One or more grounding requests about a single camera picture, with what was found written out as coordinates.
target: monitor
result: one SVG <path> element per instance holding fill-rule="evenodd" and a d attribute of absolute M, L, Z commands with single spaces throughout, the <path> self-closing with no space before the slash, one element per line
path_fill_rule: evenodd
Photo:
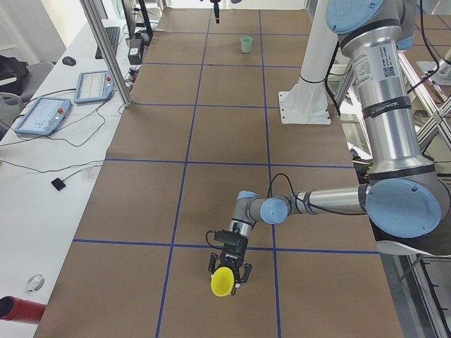
<path fill-rule="evenodd" d="M 127 21 L 128 36 L 131 39 L 135 36 L 135 7 L 135 0 L 122 0 L 122 8 L 124 10 L 125 20 Z"/>

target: chair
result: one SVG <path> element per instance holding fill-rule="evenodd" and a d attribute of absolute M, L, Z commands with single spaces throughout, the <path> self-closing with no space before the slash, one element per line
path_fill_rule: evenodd
<path fill-rule="evenodd" d="M 24 105 L 31 100 L 38 88 L 41 86 L 47 75 L 51 72 L 54 65 L 51 62 L 41 62 L 27 67 L 30 74 L 23 80 L 23 92 L 20 96 L 0 92 L 0 139 L 14 123 L 14 120 L 20 115 Z M 17 79 L 0 80 L 0 86 L 15 82 Z"/>

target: yellow cup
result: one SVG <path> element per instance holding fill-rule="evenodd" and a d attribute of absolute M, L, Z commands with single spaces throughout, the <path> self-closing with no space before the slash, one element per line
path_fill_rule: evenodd
<path fill-rule="evenodd" d="M 218 297 L 228 296 L 232 293 L 235 278 L 230 268 L 225 266 L 216 270 L 211 278 L 211 290 Z"/>

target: screen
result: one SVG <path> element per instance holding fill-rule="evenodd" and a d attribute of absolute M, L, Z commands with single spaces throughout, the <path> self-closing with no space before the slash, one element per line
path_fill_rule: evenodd
<path fill-rule="evenodd" d="M 83 74 L 79 99 L 101 97 L 104 93 L 105 72 Z"/>
<path fill-rule="evenodd" d="M 45 131 L 60 106 L 61 101 L 40 99 L 20 128 L 36 132 Z"/>
<path fill-rule="evenodd" d="M 135 0 L 122 0 L 122 7 L 124 10 L 125 19 L 127 20 L 128 36 L 130 38 L 135 36 Z"/>

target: red cylinder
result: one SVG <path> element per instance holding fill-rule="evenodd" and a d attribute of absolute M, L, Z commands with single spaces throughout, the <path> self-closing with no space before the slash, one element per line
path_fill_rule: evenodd
<path fill-rule="evenodd" d="M 6 296 L 0 299 L 0 319 L 14 322 L 39 324 L 44 314 L 45 304 Z"/>

